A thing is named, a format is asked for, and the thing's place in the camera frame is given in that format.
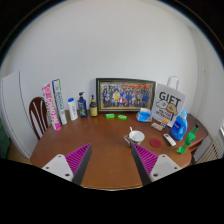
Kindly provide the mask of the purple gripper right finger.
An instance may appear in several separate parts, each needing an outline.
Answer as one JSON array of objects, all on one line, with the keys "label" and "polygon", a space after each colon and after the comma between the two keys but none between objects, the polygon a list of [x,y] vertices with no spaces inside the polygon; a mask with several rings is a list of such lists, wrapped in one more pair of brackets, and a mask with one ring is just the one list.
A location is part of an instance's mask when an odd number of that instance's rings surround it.
[{"label": "purple gripper right finger", "polygon": [[180,167],[166,154],[156,155],[134,143],[131,144],[131,153],[143,185],[157,181],[180,170]]}]

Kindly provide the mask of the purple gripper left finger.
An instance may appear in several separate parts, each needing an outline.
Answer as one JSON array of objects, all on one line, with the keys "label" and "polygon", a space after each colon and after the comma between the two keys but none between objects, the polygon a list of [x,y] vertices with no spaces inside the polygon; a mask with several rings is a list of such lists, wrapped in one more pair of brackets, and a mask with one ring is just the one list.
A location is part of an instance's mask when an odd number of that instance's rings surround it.
[{"label": "purple gripper left finger", "polygon": [[56,155],[46,165],[44,165],[42,169],[73,182],[76,185],[80,185],[91,154],[92,146],[88,143],[67,155]]}]

